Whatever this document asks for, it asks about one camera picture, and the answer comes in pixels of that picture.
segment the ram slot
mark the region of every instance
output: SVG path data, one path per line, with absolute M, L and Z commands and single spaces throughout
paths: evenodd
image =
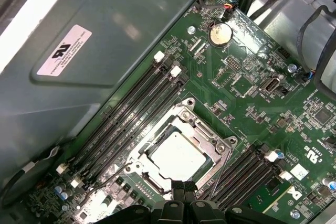
M 254 150 L 254 146 L 252 145 L 248 150 L 246 150 L 246 152 L 242 153 L 227 169 L 224 170 L 224 172 L 221 175 L 221 178 L 218 181 L 218 185 L 216 188 L 218 188 L 215 191 L 216 195 L 218 193 L 218 191 L 220 191 L 220 188 L 222 187 L 223 183 L 225 182 L 225 180 L 227 179 L 227 177 L 231 177 L 232 173 L 234 171 L 236 171 L 236 169 L 238 169 L 239 167 L 241 167 L 242 165 L 244 165 L 247 160 L 250 160 L 251 157 L 254 155 L 252 153 L 252 151 Z M 206 190 L 204 190 L 204 192 L 199 192 L 202 193 L 199 196 L 199 199 L 201 200 L 206 200 L 209 198 L 210 193 L 213 190 L 214 185 L 209 186 Z
M 127 117 L 126 120 L 118 127 L 116 130 L 111 132 L 108 137 L 106 137 L 105 141 L 108 142 L 106 147 L 99 153 L 99 156 L 92 156 L 89 161 L 91 161 L 91 164 L 82 172 L 82 174 L 87 174 L 87 172 L 92 172 L 97 165 L 99 165 L 106 156 L 111 152 L 113 146 L 118 143 L 122 139 L 123 133 L 128 133 L 133 126 L 136 124 L 136 122 L 147 112 L 147 110 L 153 105 L 153 103 L 156 101 L 157 98 L 159 98 L 164 90 L 166 90 L 171 85 L 171 82 L 169 79 L 164 79 L 164 81 L 155 88 L 154 92 L 151 93 L 150 99 L 145 102 L 145 105 L 139 109 L 133 117 Z
M 142 88 L 142 86 L 148 81 L 148 79 L 151 77 L 151 75 L 154 74 L 156 70 L 155 66 L 151 66 L 146 73 L 136 82 L 136 84 L 131 88 L 131 90 L 123 97 L 123 99 L 115 106 L 113 109 L 111 109 L 108 114 L 103 119 L 102 123 L 95 129 L 94 132 L 91 133 L 88 140 L 84 143 L 84 145 L 81 147 L 79 152 L 76 154 L 75 161 L 78 163 L 83 159 L 84 153 L 88 152 L 88 150 L 97 143 L 99 140 L 99 136 L 106 130 L 106 128 L 110 124 L 110 119 L 114 118 L 114 116 L 117 114 L 117 112 L 123 108 L 127 103 L 130 102 L 130 99 L 134 97 L 134 95 Z
M 224 210 L 232 202 L 237 201 L 248 189 L 253 188 L 253 191 L 256 191 L 257 188 L 261 185 L 260 181 L 267 174 L 271 174 L 269 167 L 265 167 L 263 164 L 256 170 L 252 171 L 251 174 L 245 177 L 244 180 L 240 181 L 239 184 L 236 184 L 232 190 L 227 193 L 224 197 L 215 201 L 218 204 L 220 210 Z
M 175 87 L 169 92 L 167 96 L 165 96 L 165 99 L 163 99 L 160 104 L 156 105 L 156 108 L 153 112 L 151 112 L 150 116 L 144 119 L 141 122 L 141 125 L 138 127 L 138 129 L 128 138 L 126 138 L 126 141 L 122 142 L 122 144 L 118 147 L 117 150 L 115 150 L 112 155 L 104 162 L 104 165 L 94 172 L 92 178 L 90 179 L 91 182 L 94 182 L 97 180 L 101 175 L 105 173 L 105 171 L 113 164 L 113 162 L 116 161 L 118 156 L 124 152 L 130 143 L 147 127 L 147 125 L 154 120 L 154 118 L 159 114 L 159 112 L 165 107 L 165 105 L 178 93 L 178 91 L 181 89 L 184 83 L 178 82 L 176 83 Z
M 116 131 L 117 127 L 122 124 L 122 122 L 125 121 L 131 115 L 131 113 L 134 112 L 134 110 L 141 104 L 143 99 L 153 92 L 153 87 L 156 87 L 156 85 L 162 80 L 163 77 L 164 72 L 160 72 L 159 74 L 157 74 L 153 79 L 150 80 L 149 83 L 147 83 L 145 89 L 143 89 L 138 94 L 136 99 L 129 107 L 127 107 L 125 110 L 116 112 L 116 116 L 112 119 L 112 121 L 110 121 L 109 127 L 105 128 L 103 130 L 104 134 L 101 134 L 99 136 L 100 141 L 98 141 L 96 145 L 90 150 L 89 155 L 87 155 L 80 163 L 78 163 L 77 167 L 87 165 L 88 163 L 92 162 L 94 157 L 96 157 L 101 149 L 107 144 L 107 138 Z
M 242 169 L 234 173 L 233 176 L 227 178 L 225 183 L 218 189 L 218 192 L 211 199 L 214 202 L 219 201 L 221 198 L 225 197 L 230 193 L 231 190 L 234 190 L 237 185 L 239 185 L 244 179 L 255 169 L 258 169 L 261 166 L 259 160 L 251 159 Z

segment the cpu socket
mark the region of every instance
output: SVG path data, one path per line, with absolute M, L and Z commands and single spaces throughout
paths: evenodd
M 172 106 L 129 155 L 126 173 L 138 173 L 161 195 L 171 180 L 205 185 L 223 166 L 237 138 L 221 138 L 194 112 L 195 99 Z

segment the motherboard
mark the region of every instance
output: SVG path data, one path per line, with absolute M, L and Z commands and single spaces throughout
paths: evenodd
M 24 204 L 40 223 L 94 223 L 192 180 L 221 211 L 309 223 L 336 196 L 336 106 L 310 80 L 241 11 L 196 1 Z

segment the gray metal panel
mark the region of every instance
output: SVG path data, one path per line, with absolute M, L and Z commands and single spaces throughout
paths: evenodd
M 191 2 L 59 0 L 0 76 L 0 181 L 75 136 Z M 75 24 L 89 40 L 60 76 L 37 76 Z

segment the black dimm slot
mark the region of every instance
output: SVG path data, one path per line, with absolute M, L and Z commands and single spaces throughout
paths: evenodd
M 237 183 L 239 183 L 241 180 L 244 180 L 244 176 L 251 174 L 253 170 L 256 169 L 256 166 L 258 167 L 259 160 L 251 159 L 251 161 L 247 164 L 246 167 L 243 167 L 242 169 L 238 170 L 233 176 L 229 177 L 225 183 L 222 185 L 222 189 L 216 196 L 214 196 L 211 200 L 214 202 L 217 202 L 219 199 L 224 197 L 232 188 L 235 188 Z
M 146 97 L 147 95 L 149 95 L 153 91 L 152 87 L 155 87 L 162 80 L 163 77 L 164 75 L 162 72 L 159 73 L 157 76 L 155 76 L 155 78 L 150 81 L 150 83 L 146 86 L 146 88 L 142 90 L 141 93 L 136 97 L 136 100 L 133 101 L 131 106 L 128 107 L 127 110 L 121 114 L 122 117 L 119 119 L 113 118 L 112 121 L 114 121 L 114 123 L 112 123 L 109 126 L 109 129 L 107 131 L 105 131 L 104 129 L 105 131 L 104 135 L 99 137 L 100 138 L 99 141 L 95 144 L 93 149 L 90 150 L 88 155 L 80 163 L 78 163 L 78 166 L 84 165 L 85 163 L 87 164 L 92 161 L 92 159 L 101 151 L 103 146 L 107 143 L 106 136 L 110 136 L 114 132 L 116 127 L 120 124 L 120 122 L 123 122 L 125 119 L 127 119 L 130 116 L 130 114 L 134 111 L 134 109 L 142 102 L 143 97 Z
M 262 166 L 261 169 L 249 174 L 239 185 L 225 196 L 225 198 L 219 200 L 217 205 L 220 209 L 230 206 L 232 202 L 238 200 L 249 188 L 257 188 L 257 181 L 260 180 L 265 174 L 270 172 L 269 167 Z
M 157 98 L 159 98 L 162 94 L 162 92 L 167 89 L 169 86 L 171 85 L 171 82 L 169 81 L 169 79 L 165 79 L 162 84 L 159 86 L 158 89 L 155 89 L 155 95 L 151 96 L 150 100 L 146 101 L 146 104 L 143 108 L 141 108 L 137 113 L 136 115 L 129 121 L 127 122 L 126 126 L 124 127 L 123 130 L 119 131 L 117 133 L 117 135 L 115 137 L 113 137 L 113 139 L 110 140 L 108 146 L 102 151 L 102 153 L 99 154 L 99 157 L 96 158 L 96 157 L 92 157 L 94 158 L 94 162 L 85 169 L 85 171 L 89 171 L 89 172 L 92 172 L 92 170 L 95 168 L 96 165 L 100 164 L 104 159 L 105 157 L 108 155 L 108 153 L 111 151 L 111 148 L 113 147 L 114 143 L 117 142 L 121 137 L 120 135 L 123 134 L 124 132 L 130 130 L 134 123 L 137 122 L 137 120 L 139 118 L 142 117 L 142 115 L 145 114 L 145 112 L 147 111 L 147 109 L 149 109 L 152 105 L 153 105 L 153 102 L 155 102 L 155 100 Z
M 236 167 L 233 172 L 230 172 L 224 178 L 221 179 L 221 182 L 219 185 L 217 185 L 217 189 L 214 192 L 211 200 L 216 198 L 217 195 L 221 194 L 222 191 L 226 189 L 227 184 L 231 184 L 233 179 L 235 179 L 237 176 L 242 176 L 246 172 L 246 169 L 249 169 L 256 162 L 257 160 L 255 159 L 255 156 L 253 154 L 248 155 L 247 158 L 240 163 L 241 165 L 239 167 Z
M 147 72 L 140 78 L 140 80 L 138 80 L 133 85 L 131 90 L 123 97 L 123 99 L 117 104 L 117 106 L 111 109 L 110 112 L 108 112 L 108 114 L 104 118 L 104 121 L 95 129 L 94 132 L 91 133 L 88 140 L 84 143 L 84 145 L 81 147 L 79 152 L 76 154 L 76 158 L 75 158 L 76 162 L 81 160 L 84 152 L 91 145 L 92 140 L 95 140 L 95 138 L 101 133 L 101 131 L 109 124 L 109 119 L 112 118 L 117 113 L 118 110 L 120 110 L 123 106 L 125 106 L 127 102 L 129 102 L 129 97 L 132 97 L 134 96 L 134 94 L 136 94 L 136 92 L 139 90 L 139 87 L 141 87 L 148 80 L 148 78 L 152 74 L 154 74 L 155 70 L 156 70 L 156 67 L 151 66 L 147 70 Z
M 122 146 L 120 146 L 118 148 L 118 150 L 112 154 L 112 156 L 107 160 L 107 162 L 105 163 L 105 165 L 103 166 L 102 169 L 100 169 L 98 172 L 96 172 L 91 181 L 95 181 L 97 180 L 97 178 L 99 178 L 101 175 L 103 175 L 105 173 L 105 171 L 112 165 L 112 163 L 116 160 L 117 155 L 123 151 L 126 150 L 126 148 L 129 146 L 129 144 L 132 142 L 132 140 L 139 135 L 144 129 L 145 127 L 147 127 L 147 124 L 152 121 L 157 114 L 164 108 L 164 106 L 177 94 L 178 90 L 182 87 L 183 83 L 178 83 L 178 86 L 175 87 L 170 93 L 169 95 L 156 107 L 156 109 L 151 113 L 151 115 L 146 118 L 144 121 L 142 121 L 142 125 L 137 129 L 137 131 L 126 141 L 123 143 Z
M 255 183 L 254 187 L 247 189 L 244 195 L 242 195 L 238 200 L 236 200 L 233 204 L 239 205 L 243 203 L 246 199 L 248 199 L 257 189 L 259 186 L 263 185 L 268 179 L 274 176 L 274 173 L 268 171 L 257 183 Z
M 220 188 L 223 184 L 223 181 L 231 175 L 233 171 L 235 171 L 242 163 L 246 162 L 246 159 L 250 158 L 253 155 L 249 150 L 242 153 L 221 175 L 221 178 L 218 182 L 217 188 Z M 210 193 L 212 192 L 214 185 L 209 186 L 199 197 L 200 200 L 208 199 Z

